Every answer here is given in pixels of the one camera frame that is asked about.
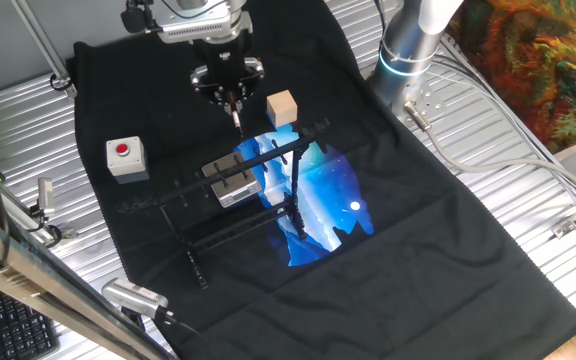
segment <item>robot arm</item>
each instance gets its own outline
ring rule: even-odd
[[[388,24],[369,84],[400,119],[404,104],[421,96],[421,83],[444,29],[463,0],[404,0]]]
[[[264,78],[261,61],[245,57],[252,47],[252,22],[242,10],[246,0],[177,0],[178,9],[160,1],[167,11],[154,20],[153,0],[128,0],[122,13],[126,30],[156,32],[165,43],[190,42],[206,64],[191,75],[195,92],[222,106],[243,137],[239,112]]]

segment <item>emergency stop button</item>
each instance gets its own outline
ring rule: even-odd
[[[117,151],[117,155],[122,156],[122,157],[130,154],[130,148],[126,144],[117,145],[117,148],[115,149],[115,151]]]

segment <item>black metal frame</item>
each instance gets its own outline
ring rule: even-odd
[[[208,281],[204,276],[203,271],[201,270],[201,267],[199,266],[199,263],[197,261],[198,255],[205,254],[227,242],[230,242],[240,237],[245,233],[248,233],[270,222],[273,222],[283,216],[288,216],[293,226],[295,227],[295,230],[297,231],[297,235],[299,236],[299,238],[301,240],[306,240],[307,235],[304,230],[305,224],[301,216],[301,213],[299,212],[299,201],[297,196],[299,190],[299,162],[301,161],[303,154],[310,147],[310,144],[316,141],[318,135],[324,132],[328,127],[328,125],[329,125],[328,120],[325,120],[323,124],[317,124],[315,126],[316,131],[303,129],[299,133],[299,139],[281,147],[278,146],[277,143],[273,140],[272,144],[275,147],[274,150],[271,150],[265,154],[259,154],[258,151],[255,151],[257,157],[255,157],[254,159],[245,162],[237,161],[238,164],[236,166],[224,170],[218,170],[216,174],[200,179],[199,181],[191,185],[185,187],[178,187],[177,190],[164,194],[161,197],[154,200],[133,204],[128,209],[128,213],[133,213],[146,208],[151,208],[153,206],[159,207],[162,215],[166,219],[166,223],[170,227],[175,238],[178,239],[182,244],[182,246],[184,247],[184,252],[188,256],[188,259],[190,260],[190,263],[193,267],[199,285],[201,286],[202,289],[205,289],[208,287]],[[291,151],[293,152],[292,177],[291,177],[292,183],[290,186],[291,194],[284,193],[283,202],[269,209],[265,209],[254,215],[248,216],[243,220],[231,224],[199,240],[188,241],[182,236],[182,234],[179,232],[178,227],[175,225],[172,217],[170,216],[168,209],[166,208],[167,203],[175,199],[178,199],[183,202],[184,206],[187,206],[188,203],[184,195],[187,195],[192,191],[201,189],[204,195],[208,197],[206,186],[210,186],[218,182],[224,182],[225,184],[227,184],[226,181],[227,178],[237,173],[244,173],[244,171],[249,170],[257,165],[261,165],[264,171],[268,172],[268,168],[264,163],[275,158],[281,158],[284,164],[288,164],[288,161],[284,158],[284,155]]]

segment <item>red button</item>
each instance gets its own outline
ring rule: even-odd
[[[119,155],[126,155],[128,154],[128,145],[126,144],[119,144],[117,145],[117,154]]]

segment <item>black keyboard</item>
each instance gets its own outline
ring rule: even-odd
[[[56,348],[51,319],[0,293],[0,360],[38,359]]]

